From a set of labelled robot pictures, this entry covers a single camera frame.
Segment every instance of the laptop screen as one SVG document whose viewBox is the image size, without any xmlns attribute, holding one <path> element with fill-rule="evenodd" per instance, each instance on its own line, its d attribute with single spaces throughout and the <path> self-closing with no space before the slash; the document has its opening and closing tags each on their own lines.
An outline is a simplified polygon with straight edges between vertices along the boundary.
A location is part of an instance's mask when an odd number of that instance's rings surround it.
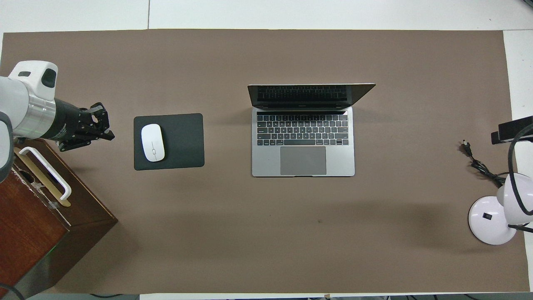
<svg viewBox="0 0 533 300">
<path fill-rule="evenodd" d="M 348 107 L 375 86 L 361 84 L 275 84 L 249 85 L 255 107 Z"/>
</svg>

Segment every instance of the black mouse pad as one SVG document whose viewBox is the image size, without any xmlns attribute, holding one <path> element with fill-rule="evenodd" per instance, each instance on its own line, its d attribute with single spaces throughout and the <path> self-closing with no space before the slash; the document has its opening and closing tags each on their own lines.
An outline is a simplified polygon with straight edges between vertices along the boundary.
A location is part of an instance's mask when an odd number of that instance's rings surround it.
<svg viewBox="0 0 533 300">
<path fill-rule="evenodd" d="M 159 124 L 165 157 L 158 162 L 146 159 L 141 129 Z M 138 116 L 133 119 L 133 164 L 137 171 L 202 167 L 204 157 L 204 118 L 202 114 Z"/>
</svg>

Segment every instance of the open silver laptop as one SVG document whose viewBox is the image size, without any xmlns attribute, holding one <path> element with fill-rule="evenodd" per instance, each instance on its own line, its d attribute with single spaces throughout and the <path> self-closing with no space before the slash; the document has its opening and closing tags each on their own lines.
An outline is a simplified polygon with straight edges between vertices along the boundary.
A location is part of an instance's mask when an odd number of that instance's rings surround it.
<svg viewBox="0 0 533 300">
<path fill-rule="evenodd" d="M 374 86 L 249 85 L 252 175 L 355 175 L 351 106 Z"/>
</svg>

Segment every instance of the white tabletop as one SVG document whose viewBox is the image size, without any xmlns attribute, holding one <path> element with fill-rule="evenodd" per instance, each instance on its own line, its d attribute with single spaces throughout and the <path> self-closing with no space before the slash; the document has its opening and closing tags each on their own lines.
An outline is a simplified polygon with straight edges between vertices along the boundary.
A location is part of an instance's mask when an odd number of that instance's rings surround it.
<svg viewBox="0 0 533 300">
<path fill-rule="evenodd" d="M 0 0 L 2 34 L 157 28 L 503 30 L 513 119 L 533 115 L 533 8 L 522 0 Z M 518 171 L 533 177 L 531 153 L 531 143 L 517 144 Z M 490 160 L 483 162 L 490 165 Z M 533 234 L 525 234 L 525 240 L 533 287 Z M 323 295 L 152 294 L 142 299 Z"/>
</svg>

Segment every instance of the white handle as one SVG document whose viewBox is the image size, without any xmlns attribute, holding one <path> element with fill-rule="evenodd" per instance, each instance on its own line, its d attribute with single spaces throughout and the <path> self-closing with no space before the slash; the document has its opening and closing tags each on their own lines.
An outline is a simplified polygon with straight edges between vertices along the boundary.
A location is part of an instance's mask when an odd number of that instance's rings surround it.
<svg viewBox="0 0 533 300">
<path fill-rule="evenodd" d="M 43 166 L 52 174 L 52 176 L 59 182 L 59 184 L 65 189 L 65 192 L 63 193 L 63 196 L 61 196 L 61 200 L 66 200 L 68 196 L 70 196 L 70 193 L 72 192 L 72 189 L 70 188 L 70 185 L 61 177 L 61 175 L 58 174 L 58 172 L 52 167 L 46 159 L 39 153 L 39 151 L 33 147 L 24 147 L 19 154 L 25 155 L 28 153 L 28 151 L 32 152 L 35 157 L 43 164 Z"/>
</svg>

